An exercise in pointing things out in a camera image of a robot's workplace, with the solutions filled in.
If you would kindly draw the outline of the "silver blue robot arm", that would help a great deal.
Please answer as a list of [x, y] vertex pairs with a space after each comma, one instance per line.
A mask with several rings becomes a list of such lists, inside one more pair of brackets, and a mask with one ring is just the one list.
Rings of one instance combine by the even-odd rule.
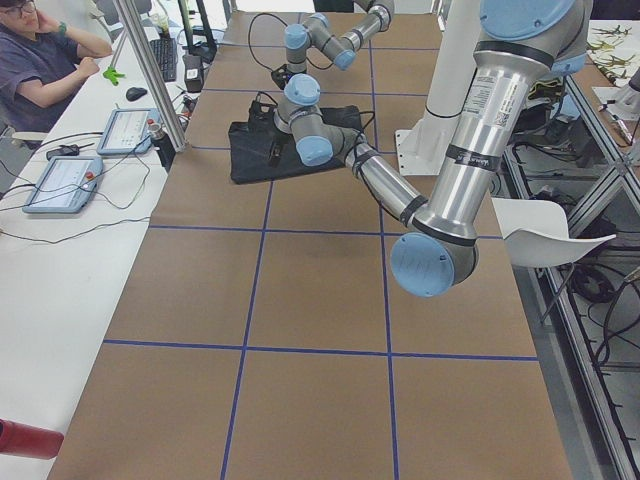
[[366, 16], [346, 33], [336, 36], [328, 18], [314, 13], [302, 23], [288, 25], [284, 29], [286, 62], [271, 71], [274, 83], [283, 90], [297, 74], [307, 72], [307, 51], [317, 49], [332, 65], [344, 71], [356, 58], [356, 53], [375, 34], [389, 29], [395, 13], [392, 0], [356, 1]]
[[484, 1], [473, 58], [476, 72], [430, 197], [423, 196], [381, 157], [365, 135], [329, 125], [319, 108], [320, 86], [306, 71], [319, 50], [341, 69], [364, 41], [386, 31], [390, 1], [370, 1], [365, 18], [336, 36], [314, 14], [284, 33], [289, 79], [274, 112], [277, 131], [290, 136], [308, 167], [339, 160], [389, 215], [406, 228], [394, 244], [397, 283], [420, 297], [438, 296], [468, 278], [478, 262], [474, 221], [534, 83], [579, 69], [584, 62], [588, 1]]

